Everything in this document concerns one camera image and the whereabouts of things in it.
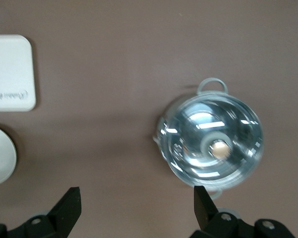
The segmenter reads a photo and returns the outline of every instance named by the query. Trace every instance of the brown table surface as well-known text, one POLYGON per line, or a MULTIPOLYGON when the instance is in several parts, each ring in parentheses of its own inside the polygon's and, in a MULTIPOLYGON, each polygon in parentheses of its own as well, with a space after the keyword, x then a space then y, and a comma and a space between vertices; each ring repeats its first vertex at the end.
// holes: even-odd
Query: brown table surface
POLYGON ((0 34, 30 40, 38 99, 0 113, 18 151, 0 223, 15 228, 80 186, 71 238, 188 237, 193 189, 151 136, 174 98, 218 77, 260 117, 265 152, 216 205, 298 237, 298 0, 0 0, 0 34))

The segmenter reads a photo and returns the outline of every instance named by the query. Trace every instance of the metal screw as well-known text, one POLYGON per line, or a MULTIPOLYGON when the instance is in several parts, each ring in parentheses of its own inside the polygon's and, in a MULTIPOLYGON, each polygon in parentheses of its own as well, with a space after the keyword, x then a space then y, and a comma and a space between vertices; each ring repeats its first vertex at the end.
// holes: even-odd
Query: metal screw
POLYGON ((268 229, 271 229, 271 230, 275 229, 274 224, 271 223, 270 221, 263 221, 263 226, 268 228, 268 229))
POLYGON ((35 225, 35 224, 38 224, 40 222, 41 222, 41 218, 36 218, 36 219, 32 220, 31 224, 35 225))
POLYGON ((225 221, 231 221, 231 220, 232 220, 232 217, 230 217, 230 215, 227 214, 227 213, 223 213, 223 214, 221 215, 221 218, 222 218, 223 220, 225 220, 225 221))

